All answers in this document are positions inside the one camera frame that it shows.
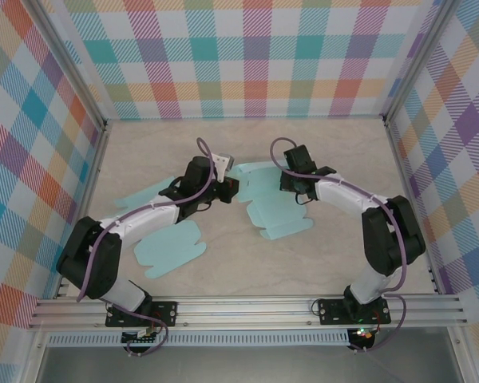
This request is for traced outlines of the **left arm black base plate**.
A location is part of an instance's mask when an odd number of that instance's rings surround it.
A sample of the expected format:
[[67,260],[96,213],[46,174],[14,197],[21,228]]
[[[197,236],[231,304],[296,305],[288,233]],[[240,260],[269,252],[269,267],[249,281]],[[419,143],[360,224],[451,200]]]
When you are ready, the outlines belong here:
[[[139,318],[138,316],[125,313],[117,309],[115,306],[107,306],[107,314],[105,318],[106,327],[147,327],[152,322],[148,319]],[[142,303],[135,313],[138,315],[149,316],[164,322],[168,327],[176,324],[177,302],[174,301],[152,301]]]

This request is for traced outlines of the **teal paper box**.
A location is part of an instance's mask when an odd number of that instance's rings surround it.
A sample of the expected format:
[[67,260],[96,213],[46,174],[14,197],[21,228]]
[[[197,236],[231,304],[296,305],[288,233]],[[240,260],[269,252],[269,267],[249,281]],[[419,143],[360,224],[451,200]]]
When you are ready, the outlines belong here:
[[280,189],[282,171],[271,162],[238,164],[229,176],[239,181],[236,199],[247,204],[251,223],[265,239],[275,240],[308,230],[314,221],[295,193]]

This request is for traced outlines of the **teal blank with rounded flaps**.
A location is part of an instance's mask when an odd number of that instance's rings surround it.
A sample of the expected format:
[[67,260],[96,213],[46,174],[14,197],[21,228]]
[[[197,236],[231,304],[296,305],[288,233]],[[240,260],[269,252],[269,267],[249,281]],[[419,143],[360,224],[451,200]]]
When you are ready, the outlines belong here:
[[138,263],[147,267],[144,276],[155,279],[201,256],[207,244],[200,239],[197,224],[185,220],[144,237],[133,251]]

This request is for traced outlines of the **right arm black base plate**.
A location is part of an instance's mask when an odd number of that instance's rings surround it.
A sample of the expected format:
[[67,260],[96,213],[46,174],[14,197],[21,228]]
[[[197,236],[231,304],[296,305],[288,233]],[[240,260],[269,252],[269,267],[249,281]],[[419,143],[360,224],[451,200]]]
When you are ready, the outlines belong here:
[[390,324],[388,303],[377,298],[365,305],[354,299],[319,299],[319,321],[325,325],[377,325]]

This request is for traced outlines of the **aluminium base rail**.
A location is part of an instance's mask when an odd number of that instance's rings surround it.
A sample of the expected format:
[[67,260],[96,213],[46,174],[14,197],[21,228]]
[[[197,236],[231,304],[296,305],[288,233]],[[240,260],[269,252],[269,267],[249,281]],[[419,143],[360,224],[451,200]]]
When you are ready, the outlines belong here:
[[[467,317],[455,295],[410,294],[404,302],[388,298],[394,328],[465,326]],[[311,296],[177,297],[177,330],[285,330],[319,327],[318,306]],[[103,302],[70,297],[41,300],[30,320],[32,330],[104,329],[109,317]]]

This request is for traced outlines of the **grey metal panel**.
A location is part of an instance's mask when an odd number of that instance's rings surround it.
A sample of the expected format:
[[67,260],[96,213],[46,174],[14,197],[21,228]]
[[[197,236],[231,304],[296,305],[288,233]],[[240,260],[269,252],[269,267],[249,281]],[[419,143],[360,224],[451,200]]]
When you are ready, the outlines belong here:
[[50,348],[36,383],[464,383],[444,354],[412,361],[340,347]]

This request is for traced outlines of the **aluminium frame post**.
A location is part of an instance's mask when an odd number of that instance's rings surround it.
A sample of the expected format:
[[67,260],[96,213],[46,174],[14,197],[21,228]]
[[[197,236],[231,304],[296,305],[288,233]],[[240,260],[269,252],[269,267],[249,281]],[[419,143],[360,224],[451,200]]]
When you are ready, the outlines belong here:
[[460,3],[461,0],[422,0],[388,77],[386,97],[380,109],[386,127],[404,105]]
[[97,106],[97,102],[94,100],[63,40],[51,22],[49,14],[44,9],[41,0],[21,0],[21,3],[46,40],[61,70],[68,77],[75,93],[80,97],[85,110],[89,113],[93,121],[97,123],[101,131],[105,131],[107,127],[106,119],[103,117]]

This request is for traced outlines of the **aluminium side rail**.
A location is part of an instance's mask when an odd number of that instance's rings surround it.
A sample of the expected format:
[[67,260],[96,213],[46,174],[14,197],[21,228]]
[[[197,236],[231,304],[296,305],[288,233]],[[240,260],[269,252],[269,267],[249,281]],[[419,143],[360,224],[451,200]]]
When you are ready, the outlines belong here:
[[415,202],[414,195],[410,186],[409,180],[406,178],[406,173],[404,169],[404,165],[402,162],[402,158],[398,151],[398,147],[394,136],[390,130],[390,126],[387,122],[383,122],[383,128],[386,134],[386,138],[388,140],[388,144],[390,146],[391,152],[393,154],[394,162],[396,165],[396,169],[398,171],[398,176],[402,185],[402,190],[404,192],[404,196],[410,201],[410,206],[412,207],[415,215],[415,219],[418,224],[418,228],[421,231],[422,238],[424,239],[424,243],[426,245],[426,249],[422,255],[420,255],[411,265],[411,267],[418,268],[421,273],[423,274],[422,278],[426,280],[426,287],[429,287],[433,294],[442,294],[441,287],[439,286],[439,281],[437,279],[436,273],[433,269],[433,260],[430,258],[430,245],[428,244],[425,229],[422,225],[422,221],[420,220],[418,214],[418,206]]
[[[83,192],[81,204],[77,210],[75,220],[73,223],[73,228],[79,219],[87,216],[89,213],[89,207],[93,199],[93,194],[97,185],[97,179],[101,171],[101,165],[105,157],[105,151],[109,142],[110,130],[112,124],[107,124],[101,131],[97,141],[97,147],[95,151],[95,156],[93,158],[92,166],[89,169],[89,173],[86,178],[85,189]],[[67,295],[67,290],[69,289],[69,282],[60,274],[57,274],[57,279],[55,281],[55,287],[53,290],[52,299],[59,298],[61,296]]]

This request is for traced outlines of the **aluminium back rail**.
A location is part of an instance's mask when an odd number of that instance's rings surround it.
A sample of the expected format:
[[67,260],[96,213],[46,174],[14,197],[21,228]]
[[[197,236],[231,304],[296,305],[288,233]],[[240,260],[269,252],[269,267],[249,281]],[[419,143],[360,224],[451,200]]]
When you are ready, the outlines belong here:
[[347,119],[354,119],[354,120],[382,120],[383,115],[370,115],[370,114],[354,114],[354,115],[320,115],[320,116],[312,116],[312,115],[290,115],[290,116],[208,116],[208,117],[181,117],[181,118],[137,118],[137,119],[113,119],[109,118],[106,119],[106,124],[110,125],[116,122],[181,122],[181,121],[220,121],[220,120],[347,120]]

